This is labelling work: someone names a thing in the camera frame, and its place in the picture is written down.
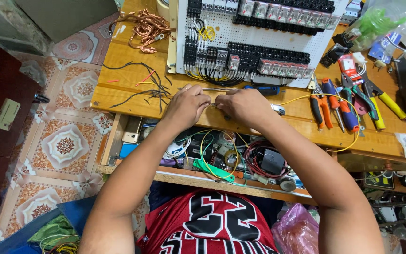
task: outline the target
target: smartphone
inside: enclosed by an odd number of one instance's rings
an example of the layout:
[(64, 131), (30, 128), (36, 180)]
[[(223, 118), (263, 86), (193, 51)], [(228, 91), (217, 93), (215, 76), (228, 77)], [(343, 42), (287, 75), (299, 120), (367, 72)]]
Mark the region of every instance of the smartphone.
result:
[(141, 128), (142, 118), (130, 116), (128, 118), (128, 124), (121, 140), (127, 143), (137, 143)]

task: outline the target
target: jersey number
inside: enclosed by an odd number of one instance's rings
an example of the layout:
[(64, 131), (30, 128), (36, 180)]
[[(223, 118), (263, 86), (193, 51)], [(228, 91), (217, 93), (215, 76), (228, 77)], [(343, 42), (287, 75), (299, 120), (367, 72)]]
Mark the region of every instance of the jersey number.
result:
[(242, 198), (225, 195), (226, 202), (236, 208), (225, 210), (225, 214), (214, 213), (214, 202), (223, 198), (220, 193), (193, 196), (189, 201), (190, 220), (183, 227), (199, 236), (216, 237), (225, 228), (231, 240), (259, 240), (259, 229), (250, 224), (257, 219), (255, 207)]

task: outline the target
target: green cloth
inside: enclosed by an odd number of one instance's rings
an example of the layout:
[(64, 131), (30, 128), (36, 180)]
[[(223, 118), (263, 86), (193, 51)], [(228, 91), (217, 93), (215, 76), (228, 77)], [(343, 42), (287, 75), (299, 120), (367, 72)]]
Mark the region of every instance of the green cloth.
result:
[[(64, 234), (71, 236), (69, 237), (64, 237), (62, 235), (52, 236), (56, 234)], [(50, 222), (48, 222), (46, 225), (40, 228), (37, 231), (37, 233), (31, 236), (29, 240), (27, 240), (28, 243), (37, 243), (37, 245), (40, 245), (40, 242), (42, 242), (42, 245), (40, 247), (48, 251), (53, 249), (54, 246), (58, 244), (77, 241), (79, 241), (79, 236), (76, 234), (76, 231), (73, 229), (70, 222), (67, 220), (67, 218), (65, 218), (63, 214), (60, 214), (59, 216), (52, 219)]]

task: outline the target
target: copper wire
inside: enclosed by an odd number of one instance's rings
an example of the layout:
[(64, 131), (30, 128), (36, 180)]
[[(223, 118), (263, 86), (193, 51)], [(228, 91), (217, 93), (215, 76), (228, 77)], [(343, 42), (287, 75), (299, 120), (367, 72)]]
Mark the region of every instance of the copper wire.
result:
[[(137, 15), (135, 15), (135, 12), (130, 12), (127, 15), (123, 15), (119, 9), (119, 14), (121, 18), (112, 21), (109, 25), (110, 34), (112, 34), (112, 26), (117, 22), (127, 21), (136, 23), (136, 25), (133, 27), (133, 33), (129, 38), (128, 45), (131, 48), (140, 49), (144, 53), (157, 52), (157, 49), (147, 46), (154, 43), (156, 41), (155, 38), (161, 33), (164, 35), (163, 39), (167, 39), (171, 35), (170, 31), (176, 30), (176, 28), (170, 28), (169, 25), (167, 25), (164, 17), (150, 14), (147, 9), (138, 11)], [(138, 37), (142, 45), (134, 46), (132, 44), (132, 40), (135, 37)]]

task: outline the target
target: label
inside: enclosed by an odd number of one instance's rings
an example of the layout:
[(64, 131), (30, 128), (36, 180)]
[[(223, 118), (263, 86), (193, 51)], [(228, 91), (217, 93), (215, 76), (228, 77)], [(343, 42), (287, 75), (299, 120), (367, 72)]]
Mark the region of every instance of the label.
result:
[(20, 103), (8, 98), (5, 99), (0, 110), (0, 129), (5, 131), (10, 130), (19, 109)]
[(196, 153), (196, 154), (199, 154), (199, 153), (200, 153), (200, 150), (192, 149), (192, 152), (194, 152), (194, 153)]

